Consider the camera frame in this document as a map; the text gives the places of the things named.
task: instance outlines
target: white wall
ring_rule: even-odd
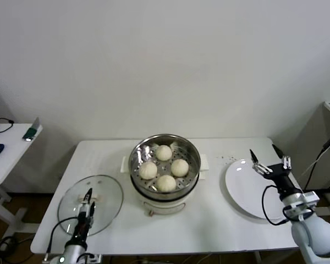
[[[330,100],[330,1],[0,1],[0,115],[45,129],[6,181],[54,191],[85,139],[270,136]]]

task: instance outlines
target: table leg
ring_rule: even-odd
[[[11,199],[11,196],[0,187],[0,204],[2,205],[4,202],[11,202]]]
[[[5,202],[11,202],[12,198],[7,194],[7,192],[5,192],[4,189],[0,187],[0,200],[1,199],[3,199]]]
[[[22,218],[26,214],[26,208],[20,208],[16,215],[13,215],[0,204],[0,219],[9,225],[4,237],[14,233],[36,233],[39,224],[23,223]]]

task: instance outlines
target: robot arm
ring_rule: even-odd
[[[43,264],[76,264],[76,263],[101,263],[102,256],[86,253],[88,231],[93,225],[95,203],[90,204],[92,188],[88,190],[83,201],[78,205],[77,220],[73,235],[65,244],[62,255],[48,260],[49,254],[45,255]]]
[[[307,264],[330,263],[330,224],[314,213],[319,202],[315,192],[303,193],[296,188],[289,178],[292,169],[291,158],[273,145],[282,159],[279,164],[265,166],[259,163],[251,151],[253,169],[265,179],[272,180],[284,203],[283,213],[291,221],[292,237],[300,248]]]

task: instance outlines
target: wooden floor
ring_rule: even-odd
[[[13,214],[20,207],[27,207],[28,212],[25,215],[23,221],[30,223],[40,223],[41,219],[44,216],[45,210],[47,209],[50,203],[51,197],[43,196],[13,196],[13,199],[10,203],[6,203],[5,207],[10,210]],[[0,220],[0,238],[4,234],[7,225]],[[31,237],[31,234],[16,234],[18,240],[22,240],[28,237]],[[30,251],[30,241],[22,243],[18,246],[16,252],[10,257],[7,258],[10,262],[20,262],[24,260],[31,254]],[[271,252],[261,252],[261,256],[264,259],[268,257]],[[166,255],[166,256],[105,256],[103,258],[103,263],[112,263],[112,264],[130,264],[130,263],[141,263],[141,260],[153,260],[153,261],[169,261],[174,264],[182,264],[185,261],[185,264],[196,264],[201,258],[206,255]],[[38,264],[41,263],[43,256],[34,255],[25,263],[27,264]],[[252,252],[242,252],[234,254],[213,254],[208,258],[204,259],[201,264],[219,264],[219,263],[256,263],[254,254]],[[300,255],[299,251],[294,252],[288,259],[281,262],[281,264],[303,264],[304,260]]]

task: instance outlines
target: electric steamer pot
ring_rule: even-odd
[[[160,145],[167,145],[172,149],[172,157],[168,161],[160,161],[155,156],[155,150]],[[171,192],[157,190],[156,181],[162,175],[172,175],[171,164],[177,159],[187,161],[189,172],[185,177],[174,177],[176,189]],[[144,180],[139,176],[139,168],[143,162],[152,161],[158,168],[157,176],[150,180]],[[161,134],[148,137],[138,143],[132,150],[129,158],[129,171],[134,188],[144,197],[156,202],[177,201],[193,191],[197,185],[200,171],[200,155],[196,147],[187,139],[171,135]]]

